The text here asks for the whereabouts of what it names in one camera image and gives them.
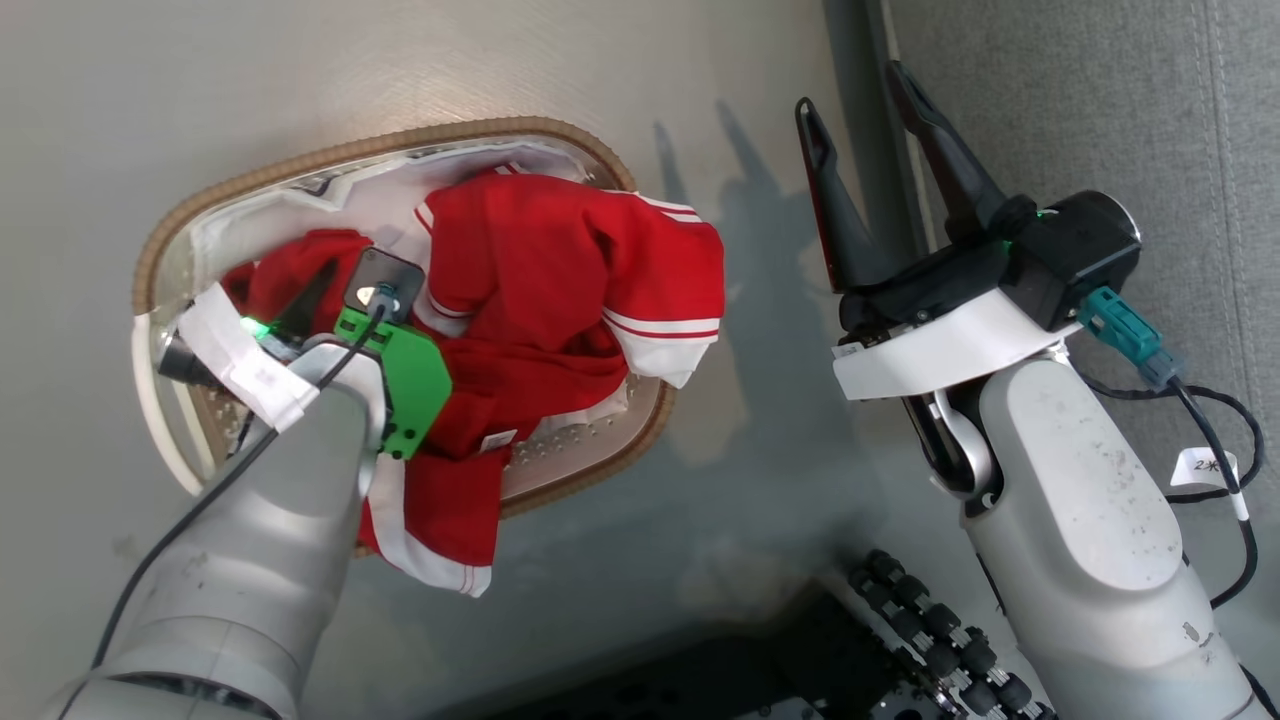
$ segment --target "laundry basket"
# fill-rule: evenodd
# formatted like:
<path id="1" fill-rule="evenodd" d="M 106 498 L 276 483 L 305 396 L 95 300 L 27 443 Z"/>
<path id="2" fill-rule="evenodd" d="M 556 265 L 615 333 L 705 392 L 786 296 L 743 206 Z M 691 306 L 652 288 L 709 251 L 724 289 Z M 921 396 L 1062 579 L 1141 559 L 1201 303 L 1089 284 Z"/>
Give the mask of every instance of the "laundry basket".
<path id="1" fill-rule="evenodd" d="M 154 370 L 155 348 L 187 301 L 227 270 L 310 229 L 355 228 L 375 242 L 394 238 L 425 188 L 504 163 L 605 190 L 635 190 L 617 155 L 591 135 L 558 120 L 508 118 L 310 152 L 214 186 L 170 211 L 138 259 L 132 355 L 147 428 L 178 483 L 198 493 L 247 414 L 230 395 L 175 383 Z M 593 486 L 643 455 L 667 421 L 675 389 L 631 375 L 627 395 L 622 413 L 518 445 L 503 475 L 503 518 Z"/>

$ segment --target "green led light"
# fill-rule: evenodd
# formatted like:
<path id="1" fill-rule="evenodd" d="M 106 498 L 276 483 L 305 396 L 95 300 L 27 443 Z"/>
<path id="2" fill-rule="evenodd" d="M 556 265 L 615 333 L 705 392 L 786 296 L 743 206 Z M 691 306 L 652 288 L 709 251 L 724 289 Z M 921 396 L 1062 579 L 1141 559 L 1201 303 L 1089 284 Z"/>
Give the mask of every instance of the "green led light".
<path id="1" fill-rule="evenodd" d="M 271 334 L 271 328 L 259 323 L 253 318 L 241 318 L 241 327 L 248 331 L 255 340 L 262 340 L 264 337 Z"/>

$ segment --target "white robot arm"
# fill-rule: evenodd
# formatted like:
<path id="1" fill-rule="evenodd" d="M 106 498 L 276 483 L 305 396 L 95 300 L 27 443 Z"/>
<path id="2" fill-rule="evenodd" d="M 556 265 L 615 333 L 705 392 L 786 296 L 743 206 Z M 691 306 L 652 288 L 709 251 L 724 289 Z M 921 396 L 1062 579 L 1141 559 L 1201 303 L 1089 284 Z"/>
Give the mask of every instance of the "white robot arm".
<path id="1" fill-rule="evenodd" d="M 321 342 L 289 365 L 317 383 L 348 348 Z M 156 559 L 132 629 L 49 703 L 50 720 L 298 716 L 320 634 L 338 605 L 372 478 L 387 400 L 378 360 L 356 354 L 306 415 Z"/>
<path id="2" fill-rule="evenodd" d="M 886 74 L 946 200 L 951 245 L 890 266 L 840 184 L 817 110 L 800 101 L 823 250 L 844 293 L 833 368 L 845 396 L 904 400 L 1060 716 L 1268 717 L 1183 561 L 1169 502 L 1068 360 L 1064 338 L 1089 320 L 1151 384 L 1179 382 L 1158 333 L 1143 336 L 1134 314 L 1093 314 L 1097 302 L 1128 311 L 1115 293 L 1140 251 L 1133 218 L 1100 192 L 1046 209 L 1007 199 L 906 69 Z M 1117 320 L 1126 327 L 1108 325 Z M 1233 500 L 1243 512 L 1238 488 Z M 1252 537 L 1247 514 L 1242 528 Z"/>

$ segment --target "black cable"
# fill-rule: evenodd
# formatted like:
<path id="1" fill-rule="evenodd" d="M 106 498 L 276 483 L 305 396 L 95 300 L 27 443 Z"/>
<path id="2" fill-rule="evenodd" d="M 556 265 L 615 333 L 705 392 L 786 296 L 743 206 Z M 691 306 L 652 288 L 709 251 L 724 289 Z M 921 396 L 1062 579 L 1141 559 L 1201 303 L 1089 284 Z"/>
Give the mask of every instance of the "black cable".
<path id="1" fill-rule="evenodd" d="M 1271 696 L 1267 694 L 1267 689 L 1262 687 L 1262 683 L 1249 673 L 1249 669 L 1240 665 L 1240 670 L 1244 673 L 1244 678 L 1249 680 L 1249 687 L 1253 688 L 1253 694 L 1262 703 L 1262 710 L 1267 711 L 1274 720 L 1280 720 L 1280 712 L 1276 712 L 1276 705 L 1271 702 Z"/>
<path id="2" fill-rule="evenodd" d="M 1233 496 L 1233 500 L 1242 500 L 1240 483 L 1235 479 L 1235 471 L 1231 469 L 1231 464 L 1228 461 L 1226 450 L 1222 447 L 1222 441 L 1219 439 L 1217 432 L 1213 430 L 1213 425 L 1210 424 L 1208 418 L 1204 416 L 1204 411 L 1201 409 L 1196 398 L 1188 392 L 1187 386 L 1183 380 L 1174 377 L 1169 380 L 1169 387 L 1174 389 L 1178 398 L 1183 401 L 1183 406 L 1190 413 L 1192 420 L 1196 421 L 1196 427 L 1199 428 L 1201 433 L 1204 436 L 1204 441 L 1208 442 L 1210 450 L 1213 451 L 1213 459 L 1217 460 L 1219 470 L 1222 473 L 1222 479 L 1226 480 L 1226 491 Z M 1236 515 L 1243 515 L 1239 518 L 1240 536 L 1244 538 L 1244 570 L 1240 577 L 1236 578 L 1231 587 L 1226 588 L 1217 597 L 1210 601 L 1210 607 L 1215 610 L 1225 605 L 1228 601 L 1240 594 L 1240 592 L 1249 584 L 1253 575 L 1258 571 L 1258 541 L 1253 536 L 1253 524 L 1249 523 L 1248 514 L 1240 512 L 1243 503 L 1238 506 Z"/>
<path id="3" fill-rule="evenodd" d="M 1248 482 L 1252 482 L 1253 478 L 1257 477 L 1258 471 L 1262 469 L 1262 464 L 1266 457 L 1266 447 L 1262 438 L 1262 428 L 1261 425 L 1258 425 L 1258 421 L 1253 418 L 1253 415 L 1248 411 L 1248 409 L 1245 409 L 1244 405 L 1240 404 L 1240 401 L 1235 400 L 1234 397 L 1225 393 L 1211 391 L 1208 388 L 1202 388 L 1198 386 L 1189 387 L 1184 384 L 1183 380 L 1178 377 L 1171 378 L 1169 380 L 1169 387 L 1160 392 L 1117 391 L 1108 388 L 1087 375 L 1082 374 L 1080 377 L 1084 379 L 1085 384 L 1088 384 L 1091 389 L 1093 389 L 1100 395 L 1106 395 L 1108 397 L 1115 397 L 1117 400 L 1155 400 L 1161 397 L 1178 397 L 1183 402 L 1183 406 L 1187 407 L 1187 411 L 1190 414 L 1192 420 L 1196 421 L 1196 427 L 1199 428 L 1201 433 L 1204 436 L 1204 441 L 1208 442 L 1210 450 L 1213 452 L 1213 459 L 1217 461 L 1217 465 L 1222 473 L 1222 479 L 1226 482 L 1226 491 L 1211 491 L 1211 492 L 1202 492 L 1193 495 L 1170 496 L 1166 498 L 1169 500 L 1170 503 L 1201 502 L 1204 500 L 1228 497 L 1228 496 L 1239 497 L 1239 493 L 1243 489 L 1243 487 L 1247 486 Z M 1224 450 L 1222 442 L 1217 437 L 1217 432 L 1213 430 L 1213 425 L 1210 424 L 1208 418 L 1204 416 L 1203 409 L 1201 409 L 1199 404 L 1196 402 L 1194 397 L 1196 395 L 1210 397 L 1212 400 L 1217 400 L 1220 402 L 1231 406 L 1231 409 L 1234 409 L 1236 413 L 1240 414 L 1242 418 L 1244 418 L 1244 421 L 1248 423 L 1249 429 L 1253 430 L 1253 462 L 1249 465 L 1249 470 L 1245 473 L 1242 480 L 1239 482 L 1236 480 L 1235 471 L 1231 469 L 1231 465 L 1228 461 L 1226 450 Z M 1243 497 L 1240 500 L 1242 502 L 1238 506 L 1238 512 L 1236 512 L 1238 516 L 1242 515 L 1239 510 L 1243 509 Z M 1242 570 L 1240 577 L 1236 578 L 1236 580 L 1231 583 L 1229 588 L 1226 588 L 1225 591 L 1219 593 L 1217 597 L 1210 601 L 1210 606 L 1213 607 L 1215 610 L 1221 607 L 1224 603 L 1226 603 L 1235 596 L 1240 594 L 1240 592 L 1245 588 L 1245 585 L 1248 585 L 1249 582 L 1253 579 L 1253 575 L 1257 574 L 1258 571 L 1258 541 L 1257 537 L 1254 537 L 1253 534 L 1253 524 L 1249 523 L 1247 514 L 1243 519 L 1239 520 L 1239 525 L 1240 525 L 1240 537 L 1244 539 L 1244 570 Z"/>
<path id="4" fill-rule="evenodd" d="M 248 439 L 248 430 L 250 428 L 253 427 L 253 418 L 256 418 L 256 415 L 253 415 L 252 410 L 250 410 L 248 414 L 244 415 L 244 423 L 241 424 L 241 432 L 238 436 L 236 436 L 236 447 L 233 447 L 232 451 L 227 454 L 228 459 L 234 457 L 237 454 L 239 454 L 241 450 L 244 450 L 244 441 Z"/>
<path id="5" fill-rule="evenodd" d="M 338 373 L 340 373 L 342 369 L 351 363 L 352 357 L 355 357 L 356 354 L 360 352 L 360 348 L 364 347 L 366 342 L 369 342 L 369 338 L 374 334 L 374 329 L 378 327 L 378 323 L 383 319 L 384 311 L 385 311 L 384 307 L 378 307 L 376 310 L 374 310 L 374 315 L 369 322 L 369 327 L 365 328 L 365 332 L 360 334 L 360 338 L 356 340 L 355 345 L 349 346 L 347 348 L 347 352 L 342 356 L 342 359 L 339 359 L 338 363 L 334 364 L 334 366 L 330 368 L 329 372 L 324 374 L 324 377 L 320 378 L 320 382 L 316 383 L 317 391 L 321 391 L 325 387 L 328 387 L 329 383 L 332 383 L 333 379 L 338 375 Z M 178 520 L 174 524 L 174 527 L 170 528 L 168 533 L 165 533 L 163 538 L 160 538 L 160 542 L 157 542 L 155 547 L 152 547 L 151 551 L 147 552 L 146 557 L 142 559 L 142 562 L 138 564 L 137 569 L 133 570 L 133 574 L 129 577 L 129 582 L 124 584 L 124 591 L 120 593 L 119 600 L 115 601 L 115 607 L 111 610 L 111 618 L 106 621 L 106 628 L 102 630 L 102 639 L 100 639 L 97 643 L 97 652 L 93 653 L 93 664 L 90 665 L 91 671 L 96 670 L 99 666 L 102 665 L 102 661 L 106 660 L 106 651 L 111 646 L 111 637 L 115 635 L 115 629 L 120 624 L 120 618 L 124 615 L 124 609 L 129 603 L 129 597 L 133 596 L 133 591 L 137 589 L 138 583 L 142 582 L 142 577 L 156 561 L 160 553 L 164 552 L 164 550 L 169 547 L 169 544 L 172 544 L 173 541 L 178 538 L 178 536 L 180 536 L 187 528 L 189 528 L 191 524 L 196 520 L 196 518 L 198 518 L 200 514 L 204 512 L 206 507 L 209 507 L 210 505 L 214 503 L 215 500 L 221 497 L 221 495 L 225 493 L 227 489 L 230 488 L 232 484 L 236 480 L 238 480 L 241 475 L 244 474 L 244 470 L 247 470 L 248 466 L 252 465 L 253 461 L 257 460 L 262 455 L 262 452 L 265 452 L 266 448 L 270 447 L 270 445 L 279 436 L 280 433 L 276 432 L 274 428 L 269 430 L 265 436 L 262 436 L 262 438 L 259 439 L 253 445 L 253 447 L 251 447 L 246 452 L 243 461 L 241 461 L 239 465 L 232 469 L 227 474 L 227 477 L 223 478 L 220 483 L 218 483 L 216 486 L 212 487 L 212 489 L 205 493 L 205 496 L 200 498 L 200 502 L 197 502 L 195 507 L 188 510 L 187 514 L 183 515 L 182 519 Z M 63 714 L 65 714 L 67 708 L 70 707 L 72 701 L 68 701 L 67 707 L 63 708 Z"/>
<path id="6" fill-rule="evenodd" d="M 1084 373 L 1080 373 L 1080 379 L 1083 379 L 1084 384 L 1089 386 L 1089 389 L 1093 392 L 1115 400 L 1161 400 L 1176 396 L 1176 391 L 1172 388 L 1165 388 L 1158 392 L 1153 389 L 1115 389 L 1102 384 L 1089 375 L 1085 375 Z M 1240 489 L 1249 487 L 1253 478 L 1258 477 L 1258 473 L 1262 471 L 1262 466 L 1266 465 L 1266 438 L 1262 434 L 1262 425 L 1258 423 L 1257 418 L 1249 413 L 1249 409 L 1245 407 L 1243 402 L 1225 392 L 1217 392 L 1202 386 L 1187 386 L 1187 391 L 1193 396 L 1206 397 L 1226 405 L 1231 410 L 1235 410 L 1235 413 L 1239 414 L 1244 423 L 1249 427 L 1249 432 L 1253 433 L 1253 461 L 1249 462 L 1249 469 L 1240 477 Z M 1169 500 L 1171 505 L 1190 505 L 1206 500 L 1217 500 L 1220 497 L 1226 497 L 1230 493 L 1225 489 L 1213 489 L 1207 492 L 1170 495 L 1166 496 L 1166 500 Z"/>

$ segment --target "white label tag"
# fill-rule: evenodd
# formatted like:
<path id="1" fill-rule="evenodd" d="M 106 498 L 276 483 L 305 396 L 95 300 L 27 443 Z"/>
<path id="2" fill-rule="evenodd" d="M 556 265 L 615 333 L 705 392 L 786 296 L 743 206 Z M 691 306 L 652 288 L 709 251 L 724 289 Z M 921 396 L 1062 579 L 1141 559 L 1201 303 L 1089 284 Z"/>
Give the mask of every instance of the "white label tag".
<path id="1" fill-rule="evenodd" d="M 289 429 L 319 391 L 257 345 L 223 286 L 214 283 L 195 300 L 178 318 L 191 351 L 262 421 Z"/>
<path id="2" fill-rule="evenodd" d="M 1228 452 L 1226 460 L 1231 464 L 1231 474 L 1239 479 L 1240 471 L 1235 455 Z M 1188 447 L 1178 454 L 1178 464 L 1174 465 L 1174 477 L 1169 484 L 1172 487 L 1202 484 L 1225 488 L 1226 480 L 1222 479 L 1222 470 L 1219 468 L 1212 450 Z"/>
<path id="3" fill-rule="evenodd" d="M 858 352 L 860 350 L 865 350 L 863 347 L 863 343 L 860 343 L 860 342 L 846 342 L 845 345 L 837 345 L 836 347 L 832 347 L 831 348 L 831 354 L 836 357 L 836 360 L 840 360 L 845 355 L 852 355 L 854 352 Z"/>
<path id="4" fill-rule="evenodd" d="M 516 439 L 516 430 L 507 430 L 504 433 L 494 433 L 492 436 L 485 436 L 480 441 L 480 452 L 489 452 L 490 450 L 498 450 L 499 447 L 511 445 L 511 441 Z"/>

